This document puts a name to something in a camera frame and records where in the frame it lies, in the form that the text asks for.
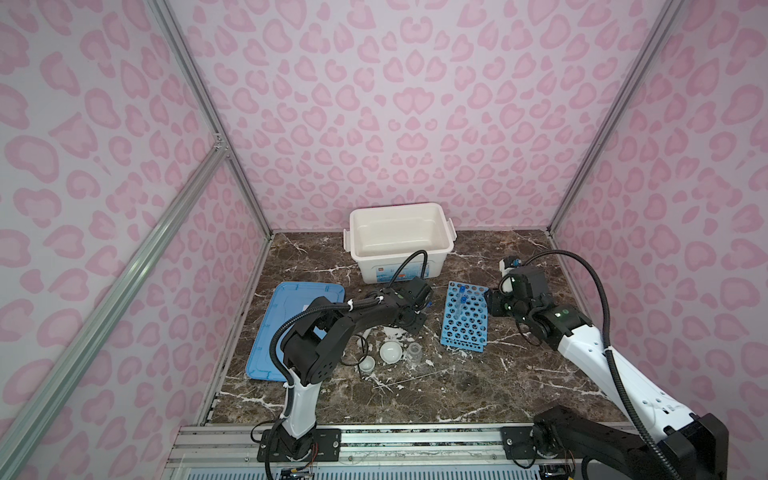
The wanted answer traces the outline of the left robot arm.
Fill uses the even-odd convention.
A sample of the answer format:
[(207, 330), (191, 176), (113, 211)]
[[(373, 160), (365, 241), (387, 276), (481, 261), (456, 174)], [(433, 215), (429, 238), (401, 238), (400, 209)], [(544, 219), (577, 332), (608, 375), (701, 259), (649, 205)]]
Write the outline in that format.
[(317, 424), (320, 386), (341, 363), (352, 337), (379, 326), (418, 333), (432, 295), (426, 280), (413, 278), (362, 299), (334, 303), (318, 297), (279, 327), (269, 347), (270, 359), (286, 381), (279, 430), (290, 439), (307, 436)]

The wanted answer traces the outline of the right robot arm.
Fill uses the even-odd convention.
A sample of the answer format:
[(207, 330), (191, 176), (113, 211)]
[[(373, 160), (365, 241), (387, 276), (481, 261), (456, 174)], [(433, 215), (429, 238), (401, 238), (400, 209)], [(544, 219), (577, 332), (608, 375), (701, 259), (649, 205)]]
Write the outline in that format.
[(542, 268), (505, 259), (500, 270), (498, 287), (485, 294), (489, 315), (514, 320), (577, 366), (634, 427), (627, 433), (553, 406), (534, 418), (537, 454), (572, 452), (631, 479), (726, 478), (729, 432), (722, 421), (696, 414), (651, 381), (614, 349), (609, 326), (597, 328), (577, 307), (556, 303)]

